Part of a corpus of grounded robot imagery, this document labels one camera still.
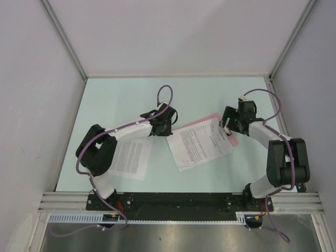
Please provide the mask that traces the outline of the pink clipboard folder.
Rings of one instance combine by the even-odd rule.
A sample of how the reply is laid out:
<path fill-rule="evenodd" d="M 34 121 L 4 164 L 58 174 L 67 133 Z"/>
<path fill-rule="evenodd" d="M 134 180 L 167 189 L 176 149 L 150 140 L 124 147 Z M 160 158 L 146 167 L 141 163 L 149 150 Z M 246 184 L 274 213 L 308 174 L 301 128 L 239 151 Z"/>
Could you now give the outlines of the pink clipboard folder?
<path fill-rule="evenodd" d="M 192 126 L 192 125 L 195 125 L 197 123 L 201 123 L 201 122 L 204 122 L 204 121 L 210 120 L 210 119 L 217 119 L 218 121 L 220 121 L 222 119 L 222 116 L 219 113 L 213 113 L 213 114 L 210 114 L 210 115 L 208 115 L 206 117 L 198 119 L 198 120 L 196 120 L 194 122 L 191 122 L 191 123 L 188 123 L 188 124 L 186 124 L 184 126 L 176 128 L 175 130 L 182 129 L 182 128 L 185 128 L 185 127 L 189 127 L 189 126 Z M 227 136 L 228 136 L 228 139 L 229 139 L 231 145 L 233 147 L 238 146 L 239 142 L 238 142 L 237 138 L 229 130 L 227 130 L 226 132 L 228 133 Z"/>

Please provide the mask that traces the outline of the white printed paper sheets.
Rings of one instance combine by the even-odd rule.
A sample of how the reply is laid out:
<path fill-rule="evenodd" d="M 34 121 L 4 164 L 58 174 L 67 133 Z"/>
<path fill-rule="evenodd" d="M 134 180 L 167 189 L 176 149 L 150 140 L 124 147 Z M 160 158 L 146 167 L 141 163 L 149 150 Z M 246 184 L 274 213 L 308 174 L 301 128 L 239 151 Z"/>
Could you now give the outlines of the white printed paper sheets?
<path fill-rule="evenodd" d="M 217 119 L 173 130 L 167 142 L 180 172 L 231 154 L 234 150 Z"/>

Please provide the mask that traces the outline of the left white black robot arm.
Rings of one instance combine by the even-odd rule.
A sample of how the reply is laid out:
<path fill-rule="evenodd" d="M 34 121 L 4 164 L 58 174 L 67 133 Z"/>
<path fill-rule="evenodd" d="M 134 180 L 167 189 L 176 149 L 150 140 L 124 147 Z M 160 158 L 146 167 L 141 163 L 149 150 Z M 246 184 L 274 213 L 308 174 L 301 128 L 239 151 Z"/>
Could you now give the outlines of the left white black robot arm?
<path fill-rule="evenodd" d="M 156 110 L 140 115 L 140 120 L 130 122 L 112 130 L 98 124 L 91 126 L 76 150 L 76 172 L 89 176 L 98 204 L 106 210 L 116 203 L 116 189 L 109 181 L 111 167 L 117 147 L 137 139 L 150 136 L 172 135 L 172 125 L 177 122 L 177 111 L 167 103 L 160 103 Z"/>

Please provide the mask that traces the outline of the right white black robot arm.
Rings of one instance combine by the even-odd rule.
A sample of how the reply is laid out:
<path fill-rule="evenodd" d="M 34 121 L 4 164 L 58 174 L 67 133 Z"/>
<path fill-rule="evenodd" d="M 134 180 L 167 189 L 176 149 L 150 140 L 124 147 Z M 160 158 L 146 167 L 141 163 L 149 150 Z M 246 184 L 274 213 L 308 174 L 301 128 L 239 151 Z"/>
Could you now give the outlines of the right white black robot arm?
<path fill-rule="evenodd" d="M 243 190 L 245 209 L 254 211 L 261 205 L 261 199 L 290 191 L 310 180 L 305 141 L 283 135 L 268 125 L 265 119 L 258 118 L 254 101 L 239 99 L 237 108 L 227 106 L 219 125 L 257 140 L 267 150 L 266 174 L 247 184 Z"/>

